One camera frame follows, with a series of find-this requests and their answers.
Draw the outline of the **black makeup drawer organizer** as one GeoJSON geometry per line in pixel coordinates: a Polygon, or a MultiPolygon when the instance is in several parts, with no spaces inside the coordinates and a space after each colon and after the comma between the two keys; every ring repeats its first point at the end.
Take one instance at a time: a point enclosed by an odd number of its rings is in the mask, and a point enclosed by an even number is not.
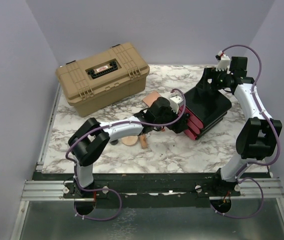
{"type": "Polygon", "coordinates": [[[184,96],[186,107],[204,124],[199,138],[218,124],[232,107],[231,101],[219,91],[209,94],[198,87],[193,87],[184,93],[184,96]]]}

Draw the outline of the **beige concealer tube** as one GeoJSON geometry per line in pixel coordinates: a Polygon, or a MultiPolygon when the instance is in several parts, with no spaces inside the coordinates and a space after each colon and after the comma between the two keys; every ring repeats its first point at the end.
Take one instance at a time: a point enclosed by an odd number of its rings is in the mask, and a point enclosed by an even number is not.
{"type": "Polygon", "coordinates": [[[146,139],[146,135],[142,134],[139,136],[139,142],[140,142],[140,146],[142,149],[147,149],[148,148],[148,143],[147,143],[147,139],[146,139]]]}

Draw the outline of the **pink top drawer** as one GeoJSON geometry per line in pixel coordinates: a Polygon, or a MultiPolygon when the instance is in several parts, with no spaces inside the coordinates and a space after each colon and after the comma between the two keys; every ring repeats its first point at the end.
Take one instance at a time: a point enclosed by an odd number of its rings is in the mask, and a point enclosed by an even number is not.
{"type": "Polygon", "coordinates": [[[188,119],[187,119],[188,128],[184,130],[184,134],[191,140],[195,141],[199,138],[202,130],[204,129],[204,124],[188,108],[185,109],[185,114],[188,116],[188,119]]]}

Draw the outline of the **black eyeliner pencil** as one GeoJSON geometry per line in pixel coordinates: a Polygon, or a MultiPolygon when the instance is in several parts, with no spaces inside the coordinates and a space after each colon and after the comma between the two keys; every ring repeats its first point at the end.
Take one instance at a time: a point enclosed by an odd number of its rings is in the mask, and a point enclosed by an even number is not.
{"type": "Polygon", "coordinates": [[[134,97],[135,97],[135,95],[132,95],[132,96],[126,97],[126,98],[124,98],[124,99],[122,99],[122,100],[119,100],[119,101],[117,101],[117,102],[113,103],[112,105],[113,105],[113,106],[114,106],[114,105],[117,105],[117,104],[119,104],[119,103],[122,103],[122,102],[124,102],[124,101],[129,100],[129,99],[132,99],[132,98],[134,98],[134,97]]]}

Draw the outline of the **round wooden compact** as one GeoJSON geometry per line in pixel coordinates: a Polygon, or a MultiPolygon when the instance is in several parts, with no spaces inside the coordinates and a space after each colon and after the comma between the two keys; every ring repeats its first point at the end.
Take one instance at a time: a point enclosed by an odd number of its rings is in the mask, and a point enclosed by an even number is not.
{"type": "Polygon", "coordinates": [[[126,136],[121,139],[122,143],[126,146],[134,146],[138,141],[138,136],[126,136]]]}

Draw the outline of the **small black round jar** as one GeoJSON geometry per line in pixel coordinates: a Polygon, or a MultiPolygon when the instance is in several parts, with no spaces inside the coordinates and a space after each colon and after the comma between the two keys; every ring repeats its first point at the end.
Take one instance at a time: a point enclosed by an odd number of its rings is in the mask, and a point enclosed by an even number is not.
{"type": "Polygon", "coordinates": [[[118,140],[114,140],[114,141],[111,141],[111,142],[110,142],[110,144],[113,145],[113,146],[117,145],[118,143],[119,143],[118,140]]]}

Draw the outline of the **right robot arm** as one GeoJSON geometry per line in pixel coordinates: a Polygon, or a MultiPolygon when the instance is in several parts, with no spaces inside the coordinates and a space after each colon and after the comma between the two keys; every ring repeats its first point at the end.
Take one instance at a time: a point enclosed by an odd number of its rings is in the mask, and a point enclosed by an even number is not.
{"type": "Polygon", "coordinates": [[[208,96],[230,89],[246,119],[236,140],[236,153],[219,170],[219,179],[211,183],[212,192],[222,196],[229,190],[229,183],[238,183],[250,165],[262,166],[265,158],[279,155],[282,123],[273,119],[262,104],[257,79],[247,76],[247,57],[228,57],[221,51],[216,59],[217,66],[204,69],[198,86],[208,96]]]}

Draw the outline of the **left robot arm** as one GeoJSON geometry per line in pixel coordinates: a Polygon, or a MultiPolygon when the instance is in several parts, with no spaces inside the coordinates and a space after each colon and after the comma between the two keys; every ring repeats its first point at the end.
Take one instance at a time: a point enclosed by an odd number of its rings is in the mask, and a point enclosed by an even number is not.
{"type": "Polygon", "coordinates": [[[88,119],[68,140],[65,157],[74,163],[75,191],[81,197],[92,193],[93,164],[108,143],[168,128],[179,134],[187,129],[186,100],[182,96],[158,97],[150,107],[112,122],[88,119]]]}

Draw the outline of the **square copper compact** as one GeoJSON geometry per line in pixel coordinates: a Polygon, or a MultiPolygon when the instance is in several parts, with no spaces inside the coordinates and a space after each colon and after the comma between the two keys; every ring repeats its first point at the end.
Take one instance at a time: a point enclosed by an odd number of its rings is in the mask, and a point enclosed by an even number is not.
{"type": "Polygon", "coordinates": [[[159,94],[157,91],[152,91],[150,94],[146,95],[142,102],[145,103],[148,107],[150,107],[157,98],[163,97],[163,95],[159,94]]]}

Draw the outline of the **tan plastic toolbox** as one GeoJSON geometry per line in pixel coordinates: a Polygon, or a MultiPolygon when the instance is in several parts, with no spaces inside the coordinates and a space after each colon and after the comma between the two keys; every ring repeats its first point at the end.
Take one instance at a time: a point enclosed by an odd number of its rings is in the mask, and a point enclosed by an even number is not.
{"type": "Polygon", "coordinates": [[[132,43],[108,50],[56,69],[55,74],[68,104],[81,117],[142,92],[150,72],[132,43]]]}

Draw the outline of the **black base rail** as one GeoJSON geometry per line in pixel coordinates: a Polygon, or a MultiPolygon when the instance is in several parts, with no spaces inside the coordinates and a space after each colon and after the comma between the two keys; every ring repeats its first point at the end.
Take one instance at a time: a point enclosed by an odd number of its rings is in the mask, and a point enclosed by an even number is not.
{"type": "Polygon", "coordinates": [[[60,183],[62,200],[74,201],[76,209],[88,214],[93,209],[210,207],[210,197],[226,202],[240,195],[236,183],[224,183],[216,173],[95,173],[88,189],[81,190],[71,174],[35,172],[32,180],[60,183]]]}

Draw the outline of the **aluminium extrusion frame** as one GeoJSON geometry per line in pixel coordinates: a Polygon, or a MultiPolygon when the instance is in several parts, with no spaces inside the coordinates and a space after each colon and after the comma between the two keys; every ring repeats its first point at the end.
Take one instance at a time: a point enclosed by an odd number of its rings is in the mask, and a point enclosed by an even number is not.
{"type": "Polygon", "coordinates": [[[73,176],[64,156],[77,126],[74,114],[58,88],[34,173],[24,183],[13,240],[87,240],[93,232],[92,222],[75,216],[73,199],[63,197],[73,176]]]}

